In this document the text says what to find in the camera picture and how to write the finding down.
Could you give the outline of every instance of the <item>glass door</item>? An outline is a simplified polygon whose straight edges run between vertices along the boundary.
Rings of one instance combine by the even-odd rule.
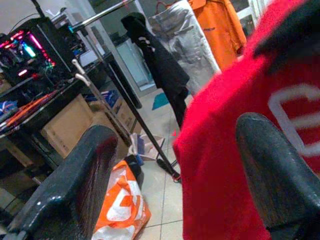
[[[230,0],[242,25],[244,34],[249,37],[256,28],[260,17],[270,0]]]
[[[129,3],[100,19],[100,22],[108,34],[108,48],[111,50],[114,58],[122,70],[128,70],[128,81],[134,89],[135,94],[143,97],[156,90],[155,82],[147,68],[143,55],[139,48],[132,44],[132,41],[126,35],[127,30],[123,27],[121,19],[132,12],[141,12],[137,1]],[[89,0],[95,13],[119,3],[119,0]]]

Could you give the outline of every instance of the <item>orange plastic bag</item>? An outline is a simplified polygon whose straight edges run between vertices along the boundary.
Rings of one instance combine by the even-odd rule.
[[[135,176],[122,160],[112,169],[91,240],[133,240],[150,217]]]

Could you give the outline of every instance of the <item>wall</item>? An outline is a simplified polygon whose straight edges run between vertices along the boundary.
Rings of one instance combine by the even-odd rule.
[[[61,8],[68,5],[65,0],[38,0],[43,12],[50,9],[56,14]],[[2,0],[0,1],[0,33],[7,34],[11,28],[24,17],[36,13],[35,6],[30,0]]]

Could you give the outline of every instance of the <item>door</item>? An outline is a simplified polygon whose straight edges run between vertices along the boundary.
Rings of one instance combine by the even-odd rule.
[[[249,37],[256,28],[260,17],[270,0],[230,0],[242,25],[244,34]]]

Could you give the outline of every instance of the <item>red shirt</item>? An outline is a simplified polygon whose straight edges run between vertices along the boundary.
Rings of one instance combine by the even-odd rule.
[[[276,0],[249,40],[241,61],[216,76],[186,112],[174,150],[181,167],[185,240],[267,240],[236,145],[237,118],[265,115],[320,171],[320,59],[291,63],[277,74],[272,57],[253,58],[257,44],[303,0]]]

